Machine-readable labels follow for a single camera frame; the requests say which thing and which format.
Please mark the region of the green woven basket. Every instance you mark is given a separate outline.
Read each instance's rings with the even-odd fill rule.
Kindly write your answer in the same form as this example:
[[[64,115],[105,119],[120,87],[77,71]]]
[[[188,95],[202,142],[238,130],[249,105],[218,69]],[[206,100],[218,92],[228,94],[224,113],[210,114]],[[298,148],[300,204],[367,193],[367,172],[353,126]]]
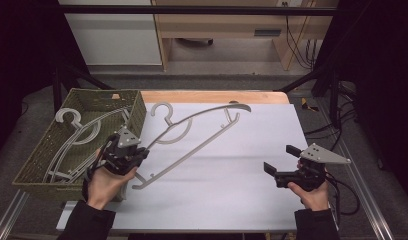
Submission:
[[[127,107],[129,111],[128,129],[140,136],[146,117],[146,107],[142,94],[138,90],[91,90],[71,89],[62,108],[72,108],[80,112],[81,123],[85,124],[104,113]],[[73,116],[64,115],[64,122],[54,120],[30,157],[16,176],[13,185],[25,192],[46,200],[77,201],[82,198],[84,173],[73,183],[63,183],[57,177],[53,183],[43,182],[48,166],[61,145],[74,133],[71,125]],[[86,146],[73,146],[67,153],[59,171],[67,173],[105,144],[107,138],[120,129],[124,120],[119,114],[102,121],[100,134]]]

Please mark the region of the grey plastic clothes hanger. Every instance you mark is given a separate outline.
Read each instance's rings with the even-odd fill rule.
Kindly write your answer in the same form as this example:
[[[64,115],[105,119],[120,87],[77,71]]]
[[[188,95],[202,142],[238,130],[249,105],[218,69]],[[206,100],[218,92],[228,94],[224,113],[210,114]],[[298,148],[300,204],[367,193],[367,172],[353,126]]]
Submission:
[[[81,123],[82,117],[77,110],[72,108],[62,108],[56,113],[55,121],[58,123],[63,123],[63,116],[66,113],[71,113],[73,115],[71,125],[75,128],[75,132],[62,144],[51,160],[48,170],[43,177],[43,182],[53,183],[57,177],[61,178],[63,183],[73,183],[75,180],[77,180],[84,173],[84,171],[96,161],[97,157],[94,153],[88,156],[76,168],[69,170],[68,173],[60,172],[60,166],[64,162],[67,153],[73,146],[86,146],[100,134],[102,121],[108,117],[113,117],[116,114],[119,114],[124,120],[124,123],[120,126],[120,129],[112,134],[112,136],[117,138],[115,141],[117,148],[126,149],[140,143],[140,139],[127,127],[129,120],[129,111],[127,107],[122,107],[107,112],[95,119],[92,119],[86,124]]]
[[[82,163],[80,163],[76,168],[73,170],[68,170],[67,173],[60,172],[60,166],[63,163],[67,153],[73,146],[84,146],[89,144],[97,136],[100,134],[102,121],[110,116],[115,114],[119,114],[122,119],[124,120],[124,126],[127,126],[129,111],[126,107],[122,107],[116,110],[112,110],[110,112],[104,113],[101,116],[89,121],[88,123],[82,124],[82,116],[79,111],[72,109],[72,108],[62,108],[57,111],[55,114],[55,121],[57,123],[64,122],[64,115],[71,114],[73,119],[71,121],[71,125],[74,127],[74,133],[61,145],[60,149],[56,152],[54,157],[52,158],[48,169],[46,170],[46,174],[43,177],[44,182],[53,183],[57,177],[62,178],[65,183],[72,183],[74,182],[79,175],[81,174],[81,170],[86,167],[88,163],[91,163],[94,159],[93,155],[87,157]]]
[[[223,110],[226,120],[227,120],[227,124],[226,125],[222,125],[220,130],[217,131],[215,134],[211,135],[207,140],[203,141],[201,144],[199,144],[198,146],[196,146],[195,148],[193,148],[191,151],[189,151],[188,153],[186,153],[183,157],[179,158],[177,161],[175,161],[174,163],[170,164],[168,167],[166,167],[165,169],[163,169],[162,171],[160,171],[157,174],[151,174],[149,179],[145,179],[143,176],[141,176],[139,173],[136,174],[136,178],[140,181],[140,183],[138,185],[133,185],[132,189],[133,190],[142,190],[144,188],[146,188],[147,186],[151,185],[152,183],[154,183],[156,180],[158,180],[159,178],[161,178],[162,176],[164,176],[165,174],[169,173],[171,170],[173,170],[174,168],[176,168],[178,165],[180,165],[181,163],[183,163],[185,160],[187,160],[189,157],[193,156],[195,153],[197,153],[198,151],[200,151],[201,149],[203,149],[206,145],[208,145],[209,143],[211,143],[212,141],[214,141],[216,138],[218,138],[220,135],[222,135],[224,132],[226,132],[227,130],[229,130],[231,127],[233,127],[235,124],[237,124],[239,122],[240,119],[240,114],[236,113],[234,117],[231,116],[229,110],[230,109],[238,109],[238,110],[245,110],[249,113],[252,112],[252,109],[249,105],[247,104],[242,104],[242,103],[238,103],[238,102],[230,102],[227,105],[222,105],[222,106],[217,106],[217,107],[213,107],[213,108],[209,108],[209,109],[205,109],[199,112],[196,112],[194,114],[191,114],[189,116],[184,117],[183,119],[177,121],[177,122],[173,122],[171,120],[173,113],[174,113],[174,108],[173,106],[168,103],[168,102],[159,102],[156,103],[152,106],[151,108],[151,112],[150,115],[152,117],[155,116],[157,109],[160,106],[165,106],[168,110],[168,113],[166,114],[166,116],[164,117],[164,121],[167,124],[167,128],[161,132],[148,146],[147,149],[150,150],[154,145],[156,144],[162,144],[162,145],[170,145],[170,144],[174,144],[179,142],[180,140],[182,140],[183,138],[185,138],[187,136],[187,134],[189,133],[192,125],[193,125],[193,120],[203,114],[207,114],[209,112],[213,112],[213,111],[217,111],[217,110]],[[184,122],[187,123],[185,130],[176,138],[171,139],[171,140],[163,140],[163,137],[165,135],[167,135],[171,130],[173,130],[174,128],[176,128],[177,126],[183,124]]]

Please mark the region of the person's left hand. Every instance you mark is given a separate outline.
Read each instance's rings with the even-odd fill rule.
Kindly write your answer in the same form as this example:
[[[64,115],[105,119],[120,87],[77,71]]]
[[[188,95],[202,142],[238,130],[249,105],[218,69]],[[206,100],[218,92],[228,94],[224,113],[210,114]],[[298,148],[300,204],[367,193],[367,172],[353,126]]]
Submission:
[[[125,175],[111,173],[105,167],[98,168],[88,183],[87,205],[97,210],[105,206],[117,195],[123,185],[135,177],[137,167]]]

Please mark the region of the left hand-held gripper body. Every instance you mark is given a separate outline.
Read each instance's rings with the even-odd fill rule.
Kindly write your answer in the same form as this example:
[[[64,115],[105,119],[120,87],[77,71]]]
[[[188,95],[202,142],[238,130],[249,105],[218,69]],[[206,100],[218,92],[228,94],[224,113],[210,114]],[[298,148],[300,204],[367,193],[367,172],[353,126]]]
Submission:
[[[112,134],[104,145],[103,157],[104,167],[116,175],[125,175],[137,165],[137,159],[141,156],[137,150],[140,139],[134,135],[126,126]]]

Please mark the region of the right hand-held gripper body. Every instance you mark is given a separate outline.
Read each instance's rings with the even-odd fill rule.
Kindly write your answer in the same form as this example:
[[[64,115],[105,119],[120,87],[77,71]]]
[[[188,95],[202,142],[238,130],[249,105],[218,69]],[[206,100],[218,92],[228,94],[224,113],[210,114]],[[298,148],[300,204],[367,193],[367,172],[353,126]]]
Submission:
[[[317,189],[326,177],[326,164],[350,164],[351,160],[313,143],[301,150],[298,158],[301,166],[293,172],[279,172],[274,176],[278,188],[287,188],[289,182],[296,183],[310,192]]]

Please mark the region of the black horizontal frame bar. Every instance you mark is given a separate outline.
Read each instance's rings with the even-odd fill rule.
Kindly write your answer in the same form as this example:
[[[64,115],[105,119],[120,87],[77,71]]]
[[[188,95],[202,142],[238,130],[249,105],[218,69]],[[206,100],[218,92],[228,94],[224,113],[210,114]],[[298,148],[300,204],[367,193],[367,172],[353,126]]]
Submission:
[[[340,13],[337,8],[250,6],[59,5],[57,9],[72,14],[334,16]]]

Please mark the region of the aluminium rail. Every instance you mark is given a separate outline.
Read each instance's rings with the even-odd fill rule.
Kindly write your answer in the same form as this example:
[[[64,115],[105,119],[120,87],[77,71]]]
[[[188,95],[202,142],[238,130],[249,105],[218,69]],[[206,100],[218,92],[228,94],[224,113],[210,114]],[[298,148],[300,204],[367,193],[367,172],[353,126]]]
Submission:
[[[16,192],[3,216],[0,218],[0,240],[7,240],[28,199],[29,194],[27,192],[22,190]]]
[[[374,189],[370,186],[370,179],[379,177],[381,170],[366,137],[360,130],[353,103],[349,99],[339,100],[338,104],[330,107],[325,99],[317,98],[316,102],[321,107],[323,119],[328,124],[334,123],[335,117],[339,119],[339,132],[330,129],[333,133],[333,150],[352,161],[344,169],[360,200],[361,211],[365,214],[364,220],[368,221],[376,240],[395,240],[375,198]]]

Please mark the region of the black frame strut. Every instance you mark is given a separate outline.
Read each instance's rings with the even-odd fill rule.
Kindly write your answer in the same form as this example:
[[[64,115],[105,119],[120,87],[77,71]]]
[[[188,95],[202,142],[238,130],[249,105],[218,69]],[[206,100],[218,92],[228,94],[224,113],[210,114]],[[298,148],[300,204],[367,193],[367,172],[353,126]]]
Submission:
[[[83,72],[74,66],[68,64],[57,65],[52,78],[54,112],[57,112],[62,106],[63,98],[61,86],[64,86],[67,90],[70,90],[71,88],[79,88],[80,85],[77,82],[77,78],[81,78],[99,89],[112,90],[111,86],[99,81],[89,73]]]
[[[310,80],[316,80],[316,83],[311,89],[311,94],[314,97],[322,97],[329,93],[329,120],[335,128],[340,127],[338,96],[339,96],[339,79],[338,74],[333,68],[319,67],[310,73],[302,76],[298,80],[281,87],[278,92],[288,93]]]

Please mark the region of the white cabinet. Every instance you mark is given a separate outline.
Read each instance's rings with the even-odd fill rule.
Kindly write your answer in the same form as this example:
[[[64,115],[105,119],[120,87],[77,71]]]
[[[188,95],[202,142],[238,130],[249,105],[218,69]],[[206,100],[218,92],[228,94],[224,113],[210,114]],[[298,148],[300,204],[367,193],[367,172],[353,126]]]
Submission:
[[[66,14],[89,66],[161,65],[152,14]]]

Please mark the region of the yellow and black tool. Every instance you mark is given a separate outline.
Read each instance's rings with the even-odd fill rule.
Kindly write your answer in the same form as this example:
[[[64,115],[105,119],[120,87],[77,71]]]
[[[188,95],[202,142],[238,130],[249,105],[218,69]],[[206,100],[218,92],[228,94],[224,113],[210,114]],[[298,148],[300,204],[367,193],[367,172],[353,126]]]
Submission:
[[[301,98],[301,107],[304,110],[309,110],[313,112],[319,112],[319,108],[315,106],[310,106],[306,100],[306,98]]]

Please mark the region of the black curtain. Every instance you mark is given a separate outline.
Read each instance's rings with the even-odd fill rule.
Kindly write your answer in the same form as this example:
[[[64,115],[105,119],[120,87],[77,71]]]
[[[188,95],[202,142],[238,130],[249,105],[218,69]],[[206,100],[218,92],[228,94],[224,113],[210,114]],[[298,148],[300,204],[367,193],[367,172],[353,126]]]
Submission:
[[[408,196],[408,0],[339,0],[318,61],[333,50],[341,80],[356,86],[373,148]]]
[[[25,96],[52,84],[52,55],[83,73],[87,65],[59,0],[0,0],[0,151]]]

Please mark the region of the person's right hand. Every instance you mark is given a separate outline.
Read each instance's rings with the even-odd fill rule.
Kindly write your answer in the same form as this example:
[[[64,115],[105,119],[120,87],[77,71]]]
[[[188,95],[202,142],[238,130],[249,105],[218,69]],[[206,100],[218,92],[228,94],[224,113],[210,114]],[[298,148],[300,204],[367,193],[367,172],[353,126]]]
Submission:
[[[323,211],[329,208],[328,184],[326,182],[310,192],[303,190],[299,185],[293,182],[288,183],[288,188],[301,199],[307,209]]]

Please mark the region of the wooden desk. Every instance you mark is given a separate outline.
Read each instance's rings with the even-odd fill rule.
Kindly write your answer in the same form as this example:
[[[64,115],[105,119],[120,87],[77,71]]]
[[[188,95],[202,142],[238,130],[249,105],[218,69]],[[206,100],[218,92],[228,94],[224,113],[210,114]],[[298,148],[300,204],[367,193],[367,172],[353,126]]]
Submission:
[[[339,0],[151,0],[154,6],[251,6],[332,7]],[[280,62],[288,70],[303,55],[298,46],[305,40],[321,41],[330,26],[330,16],[272,15],[183,15],[157,14],[159,37],[163,40],[267,38],[274,44]]]

